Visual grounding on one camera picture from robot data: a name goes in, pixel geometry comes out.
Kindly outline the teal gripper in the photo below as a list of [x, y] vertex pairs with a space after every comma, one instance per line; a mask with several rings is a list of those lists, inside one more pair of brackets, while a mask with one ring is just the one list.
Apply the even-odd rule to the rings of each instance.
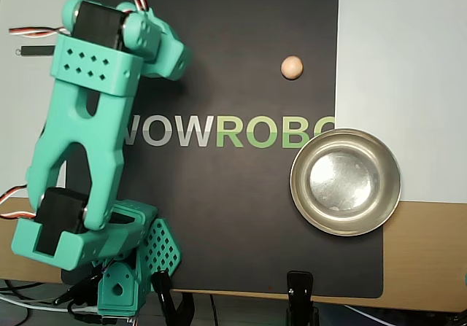
[[179, 80], [189, 66], [192, 52], [173, 34], [162, 33], [155, 58], [145, 61], [142, 76]]

